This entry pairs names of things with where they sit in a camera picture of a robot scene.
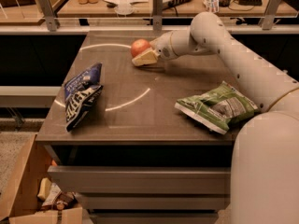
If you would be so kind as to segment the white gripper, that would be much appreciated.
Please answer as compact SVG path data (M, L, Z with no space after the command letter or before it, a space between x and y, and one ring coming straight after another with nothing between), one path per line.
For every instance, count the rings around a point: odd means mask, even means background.
M160 57L163 60L174 60L178 55L172 46L173 32L165 33L149 42L151 48L142 51L132 59L134 66L148 65L158 62Z

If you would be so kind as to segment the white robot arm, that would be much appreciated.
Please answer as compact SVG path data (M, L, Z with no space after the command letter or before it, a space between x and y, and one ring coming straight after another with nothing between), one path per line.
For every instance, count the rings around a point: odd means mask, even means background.
M222 85L203 100L190 97L176 107L208 128L225 133L245 119L235 139L231 167L232 224L299 224L298 83L226 30L210 12L189 28L131 46L136 66L211 51L239 84Z

